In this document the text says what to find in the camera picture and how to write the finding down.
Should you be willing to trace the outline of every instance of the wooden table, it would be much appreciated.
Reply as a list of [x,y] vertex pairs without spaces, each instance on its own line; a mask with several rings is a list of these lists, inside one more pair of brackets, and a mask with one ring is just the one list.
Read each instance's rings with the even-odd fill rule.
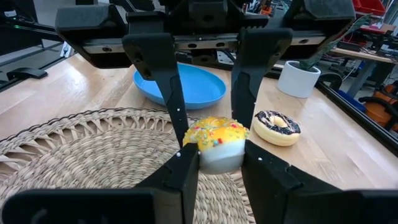
[[336,53],[336,54],[346,55],[346,56],[356,58],[356,59],[374,60],[377,62],[386,62],[386,63],[396,63],[395,61],[393,61],[387,57],[380,57],[377,55],[368,54],[366,52],[355,52],[352,50],[345,50],[345,49],[339,49],[339,48],[332,49],[331,52]]
[[[211,108],[188,111],[192,117],[231,117],[229,72],[217,74],[228,94]],[[0,138],[85,110],[157,108],[132,82],[135,69],[99,70],[79,55],[47,70],[42,80],[26,80],[0,93]],[[342,112],[318,90],[308,99],[280,92],[277,80],[264,78],[256,111],[276,110],[296,120],[302,136],[291,147],[273,146],[251,133],[250,139],[298,168],[342,189],[398,188],[398,158]]]

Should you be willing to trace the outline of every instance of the black cable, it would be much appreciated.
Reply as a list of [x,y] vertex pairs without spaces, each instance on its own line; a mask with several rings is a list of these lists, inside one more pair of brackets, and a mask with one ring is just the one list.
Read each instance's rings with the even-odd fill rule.
[[366,48],[364,48],[364,47],[361,47],[361,51],[364,51],[364,52],[367,53],[367,54],[371,54],[371,55],[378,56],[378,55],[375,54],[374,52],[371,52],[370,50],[368,50],[368,49],[366,49]]
[[220,52],[223,52],[229,59],[231,59],[232,62],[235,63],[235,58],[234,56],[231,54],[231,52],[225,50],[225,49],[220,49]]

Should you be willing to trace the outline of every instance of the yellow frosted donut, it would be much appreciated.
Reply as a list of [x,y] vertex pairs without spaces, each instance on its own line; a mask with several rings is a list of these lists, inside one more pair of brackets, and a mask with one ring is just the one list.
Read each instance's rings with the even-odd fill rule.
[[249,130],[233,119],[211,116],[190,126],[183,145],[198,144],[202,172],[222,174],[241,167],[248,134]]

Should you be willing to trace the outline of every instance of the red bin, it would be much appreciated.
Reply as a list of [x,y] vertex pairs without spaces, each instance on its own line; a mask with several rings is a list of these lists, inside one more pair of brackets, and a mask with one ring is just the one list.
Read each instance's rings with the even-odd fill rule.
[[375,16],[383,16],[386,13],[381,0],[353,0],[353,3],[356,12],[372,13]]

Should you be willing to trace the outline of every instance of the potted plant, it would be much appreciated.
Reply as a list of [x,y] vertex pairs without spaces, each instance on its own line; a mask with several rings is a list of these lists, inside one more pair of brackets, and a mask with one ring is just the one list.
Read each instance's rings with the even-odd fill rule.
[[[285,11],[289,8],[282,2]],[[359,29],[371,17],[371,14],[357,19],[354,24],[338,39],[330,42],[325,48],[307,60],[285,62],[277,87],[280,91],[299,98],[308,98],[315,86],[321,71],[315,67],[322,55],[333,49],[343,37]]]

